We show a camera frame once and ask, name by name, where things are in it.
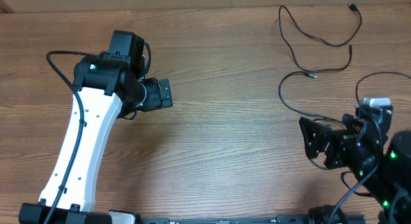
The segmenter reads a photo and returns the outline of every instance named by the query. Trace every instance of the green led light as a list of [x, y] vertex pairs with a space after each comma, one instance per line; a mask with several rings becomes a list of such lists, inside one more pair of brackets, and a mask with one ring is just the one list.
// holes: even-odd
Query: green led light
[[388, 208], [388, 207], [390, 206], [390, 203], [388, 203], [388, 201], [384, 201], [384, 202], [383, 202], [383, 206], [384, 206], [385, 208]]
[[397, 157], [397, 155], [396, 155], [396, 153], [394, 153], [394, 151], [391, 151], [390, 156], [391, 156], [392, 159]]

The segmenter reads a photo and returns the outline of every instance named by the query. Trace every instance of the wall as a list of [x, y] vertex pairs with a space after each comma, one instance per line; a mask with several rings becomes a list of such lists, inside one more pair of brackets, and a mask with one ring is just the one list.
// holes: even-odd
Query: wall
[[276, 6], [280, 4], [387, 4], [409, 2], [411, 2], [411, 0], [3, 0], [3, 8], [7, 12], [24, 13], [75, 12], [94, 10], [133, 10], [151, 8], [161, 9]]

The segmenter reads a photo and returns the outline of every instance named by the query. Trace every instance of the wooden table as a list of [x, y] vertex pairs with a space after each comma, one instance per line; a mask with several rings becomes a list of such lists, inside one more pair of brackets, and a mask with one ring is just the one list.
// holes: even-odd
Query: wooden table
[[[342, 73], [283, 85], [291, 106], [339, 118], [354, 112], [354, 86], [375, 71], [411, 74], [411, 5], [358, 6], [363, 25]], [[342, 42], [358, 24], [346, 6], [289, 7], [308, 33]], [[71, 92], [46, 62], [51, 50], [99, 53], [113, 30], [133, 31], [152, 49], [149, 76], [169, 78], [174, 107], [117, 120], [97, 185], [97, 211], [143, 217], [219, 218], [305, 213], [347, 191], [339, 174], [305, 156], [299, 114], [277, 87], [298, 70], [280, 37], [278, 7], [0, 15], [0, 222], [16, 223], [35, 203], [57, 160]], [[300, 34], [283, 16], [284, 35], [305, 67], [337, 67], [348, 46]], [[77, 56], [54, 56], [73, 79]], [[365, 80], [360, 96], [388, 96], [391, 136], [410, 128], [411, 87], [401, 76]], [[380, 206], [351, 196], [343, 210], [377, 222]]]

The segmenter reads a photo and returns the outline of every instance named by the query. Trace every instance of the black cable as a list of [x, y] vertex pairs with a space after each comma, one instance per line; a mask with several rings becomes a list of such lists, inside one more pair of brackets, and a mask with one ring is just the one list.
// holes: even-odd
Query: black cable
[[313, 165], [316, 166], [316, 167], [319, 168], [319, 169], [329, 170], [329, 168], [322, 167], [322, 166], [318, 165], [317, 163], [315, 163], [315, 162], [313, 161], [313, 159], [308, 159], [308, 160], [310, 160], [310, 162], [313, 163]]
[[327, 45], [329, 45], [329, 46], [331, 46], [331, 47], [341, 47], [341, 46], [344, 46], [344, 45], [348, 44], [348, 43], [354, 38], [355, 34], [357, 34], [357, 31], [360, 29], [360, 27], [361, 27], [361, 25], [362, 25], [362, 16], [361, 16], [360, 11], [359, 11], [358, 8], [355, 6], [355, 4], [349, 3], [349, 4], [348, 4], [348, 8], [349, 8], [350, 10], [354, 11], [354, 12], [357, 12], [358, 15], [360, 16], [360, 24], [358, 25], [357, 29], [354, 31], [353, 35], [351, 35], [351, 37], [349, 37], [349, 39], [348, 39], [347, 41], [345, 41], [345, 42], [343, 42], [343, 43], [341, 43], [341, 44], [331, 44], [331, 43], [325, 41], [323, 38], [316, 37], [316, 36], [313, 36], [313, 35], [310, 35], [310, 34], [307, 34], [306, 32], [304, 32], [304, 31], [300, 28], [300, 26], [298, 26], [297, 22], [295, 21], [295, 19], [294, 19], [293, 16], [291, 15], [290, 11], [287, 9], [287, 7], [285, 7], [285, 6], [280, 6], [280, 10], [281, 10], [282, 7], [283, 7], [285, 10], [287, 10], [288, 15], [290, 15], [292, 21], [293, 21], [294, 24], [295, 24], [295, 27], [297, 27], [297, 29], [298, 29], [302, 34], [304, 34], [305, 36], [307, 36], [307, 37], [309, 37], [309, 38], [319, 40], [319, 41], [321, 41], [321, 42], [323, 42], [323, 43], [325, 43], [325, 44], [327, 44]]
[[[345, 175], [346, 175], [347, 173], [352, 173], [352, 172], [351, 172], [351, 171], [342, 172], [342, 173], [340, 174], [340, 178], [341, 178], [342, 183], [344, 183], [344, 185], [347, 186], [348, 189], [351, 189], [351, 187], [349, 187], [349, 185], [348, 185], [347, 182], [345, 181]], [[370, 193], [359, 193], [359, 192], [354, 191], [354, 194], [355, 194], [355, 195], [358, 195], [358, 196], [372, 197]]]
[[400, 200], [401, 198], [405, 196], [408, 196], [407, 190], [403, 189], [402, 187], [399, 187], [396, 195], [394, 196], [394, 199], [392, 199], [392, 202], [391, 202], [391, 206], [390, 206], [389, 213], [388, 213], [388, 223], [390, 224], [393, 223], [392, 220], [394, 219], [395, 206], [398, 200]]
[[352, 46], [352, 45], [349, 46], [349, 60], [348, 60], [348, 63], [347, 63], [345, 66], [343, 66], [343, 67], [339, 67], [339, 68], [325, 68], [325, 69], [312, 69], [312, 70], [303, 68], [303, 67], [298, 63], [297, 58], [295, 57], [295, 54], [294, 54], [294, 50], [292, 49], [291, 45], [290, 45], [290, 44], [288, 43], [288, 41], [284, 38], [284, 35], [283, 35], [283, 27], [281, 26], [281, 9], [284, 8], [284, 9], [288, 12], [288, 15], [290, 16], [291, 20], [294, 22], [295, 27], [297, 27], [297, 29], [298, 29], [302, 34], [304, 34], [305, 36], [307, 36], [307, 37], [309, 37], [309, 38], [312, 38], [312, 39], [319, 40], [319, 41], [321, 41], [321, 42], [323, 42], [323, 43], [325, 43], [325, 44], [327, 44], [327, 45], [329, 45], [329, 46], [331, 46], [331, 47], [341, 47], [341, 46], [346, 45], [348, 42], [350, 42], [350, 41], [354, 38], [355, 34], [357, 33], [357, 31], [360, 29], [360, 26], [362, 25], [362, 16], [361, 16], [361, 13], [358, 11], [357, 7], [356, 7], [354, 4], [352, 4], [352, 3], [349, 4], [348, 7], [350, 8], [350, 10], [358, 12], [358, 15], [360, 16], [360, 24], [358, 25], [357, 29], [355, 30], [355, 32], [353, 33], [353, 35], [351, 35], [351, 37], [350, 37], [348, 40], [346, 40], [345, 42], [343, 42], [343, 43], [341, 43], [341, 44], [331, 44], [331, 43], [325, 41], [324, 39], [322, 39], [322, 38], [320, 38], [320, 37], [316, 37], [316, 36], [313, 36], [313, 35], [309, 35], [309, 34], [307, 34], [306, 32], [304, 32], [304, 31], [300, 28], [300, 26], [298, 26], [297, 22], [295, 21], [295, 19], [294, 19], [293, 16], [291, 15], [290, 11], [287, 9], [287, 7], [284, 6], [284, 5], [280, 6], [280, 8], [279, 8], [279, 10], [278, 10], [278, 22], [279, 22], [279, 28], [280, 28], [281, 38], [283, 38], [283, 40], [284, 40], [284, 42], [287, 44], [288, 48], [290, 48], [291, 54], [293, 55], [294, 62], [295, 62], [296, 66], [297, 66], [299, 69], [301, 69], [301, 70], [303, 70], [303, 71], [306, 71], [306, 72], [309, 72], [309, 73], [343, 71], [343, 70], [346, 69], [346, 68], [349, 66], [349, 64], [351, 63], [351, 59], [352, 59], [352, 57], [353, 57], [353, 46]]
[[339, 120], [337, 120], [337, 119], [331, 118], [331, 117], [327, 117], [327, 116], [323, 116], [323, 115], [320, 115], [320, 114], [314, 114], [314, 113], [303, 112], [303, 111], [301, 111], [301, 110], [297, 110], [297, 109], [289, 106], [289, 105], [285, 102], [285, 100], [284, 100], [284, 98], [283, 98], [283, 95], [281, 95], [281, 86], [282, 86], [283, 82], [284, 82], [288, 77], [293, 76], [293, 75], [296, 75], [296, 74], [303, 74], [303, 75], [305, 75], [305, 76], [307, 76], [307, 77], [310, 77], [310, 78], [313, 78], [313, 79], [316, 79], [316, 78], [317, 78], [316, 75], [311, 74], [311, 73], [307, 73], [307, 72], [304, 72], [304, 71], [295, 71], [295, 72], [292, 72], [292, 73], [287, 74], [287, 75], [281, 80], [281, 82], [280, 82], [280, 84], [279, 84], [279, 86], [278, 86], [278, 96], [280, 97], [281, 102], [283, 102], [283, 104], [284, 104], [287, 108], [289, 108], [290, 110], [293, 110], [294, 112], [298, 112], [298, 113], [300, 113], [300, 114], [302, 114], [302, 115], [311, 116], [311, 117], [321, 117], [321, 118], [323, 118], [324, 120], [334, 121], [334, 122], [340, 123], [341, 125], [344, 125], [343, 122], [341, 122], [341, 121], [339, 121]]
[[370, 76], [377, 75], [377, 74], [397, 74], [397, 75], [400, 75], [400, 76], [405, 76], [405, 77], [407, 77], [408, 79], [411, 80], [411, 76], [410, 76], [410, 75], [407, 75], [407, 74], [404, 74], [404, 73], [398, 73], [398, 72], [382, 71], [382, 72], [377, 72], [377, 73], [368, 74], [367, 76], [364, 76], [363, 78], [361, 78], [360, 80], [358, 80], [357, 85], [355, 86], [355, 98], [357, 99], [357, 102], [358, 102], [358, 103], [360, 102], [360, 99], [359, 99], [359, 97], [358, 97], [358, 85], [359, 85], [360, 82], [363, 81], [364, 79], [366, 79], [366, 78], [368, 78], [368, 77], [370, 77]]
[[136, 106], [136, 109], [134, 110], [134, 114], [133, 114], [132, 117], [127, 118], [127, 117], [123, 116], [122, 118], [131, 121], [131, 120], [134, 120], [136, 117], [137, 117], [137, 106]]
[[382, 138], [381, 129], [378, 123], [374, 119], [371, 119], [371, 122], [375, 126], [375, 129], [378, 134], [378, 141], [379, 141], [378, 144], [380, 145], [380, 151], [381, 151], [380, 160], [374, 166], [374, 168], [367, 174], [367, 176], [363, 177], [357, 184], [355, 184], [350, 190], [348, 190], [348, 192], [346, 192], [346, 194], [338, 201], [338, 203], [334, 207], [333, 212], [331, 213], [331, 216], [329, 217], [328, 224], [332, 224], [331, 222], [333, 220], [334, 215], [340, 209], [342, 204], [348, 199], [348, 197], [350, 197], [350, 195], [352, 195], [354, 191], [356, 191], [360, 186], [362, 186], [378, 170], [378, 167], [380, 166], [381, 160], [384, 156], [383, 138]]
[[58, 192], [57, 192], [56, 198], [54, 199], [54, 202], [53, 202], [53, 204], [50, 208], [50, 211], [49, 211], [49, 213], [46, 217], [46, 220], [44, 221], [44, 224], [47, 224], [47, 223], [50, 222], [50, 219], [53, 215], [53, 212], [56, 209], [57, 204], [60, 201], [60, 198], [61, 198], [64, 190], [66, 189], [66, 183], [67, 183], [67, 180], [69, 178], [70, 170], [73, 166], [74, 160], [76, 158], [77, 150], [78, 150], [78, 147], [80, 145], [80, 140], [82, 138], [83, 127], [84, 127], [84, 108], [83, 108], [82, 100], [80, 99], [80, 96], [78, 95], [77, 90], [75, 89], [73, 84], [66, 78], [66, 76], [64, 76], [64, 74], [60, 70], [58, 70], [58, 68], [53, 63], [53, 61], [51, 61], [50, 56], [54, 55], [54, 54], [72, 54], [72, 55], [97, 56], [97, 55], [94, 55], [94, 54], [82, 53], [82, 52], [78, 52], [78, 51], [50, 51], [46, 55], [47, 61], [49, 62], [50, 66], [54, 69], [54, 71], [56, 71], [56, 73], [61, 77], [61, 79], [63, 79], [64, 83], [66, 83], [69, 86], [69, 88], [71, 89], [71, 91], [73, 92], [73, 94], [74, 94], [74, 96], [77, 100], [78, 109], [80, 110], [80, 120], [79, 120], [79, 125], [78, 125], [77, 138], [76, 138], [76, 142], [74, 144], [74, 148], [73, 148], [73, 152], [72, 152], [71, 157], [70, 157], [69, 164], [67, 165], [67, 169], [66, 169], [66, 172], [64, 173], [62, 183], [58, 187]]

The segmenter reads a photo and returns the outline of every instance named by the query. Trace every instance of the black bracket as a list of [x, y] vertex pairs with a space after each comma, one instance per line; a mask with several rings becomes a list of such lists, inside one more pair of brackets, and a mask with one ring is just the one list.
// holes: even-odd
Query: black bracket
[[326, 149], [328, 133], [332, 131], [332, 128], [305, 117], [300, 118], [299, 124], [304, 137], [306, 156], [314, 159]]
[[149, 112], [161, 108], [170, 108], [173, 106], [171, 97], [170, 82], [168, 79], [162, 79], [160, 82], [156, 78], [149, 78], [143, 81], [147, 93], [143, 106], [139, 107], [142, 112]]

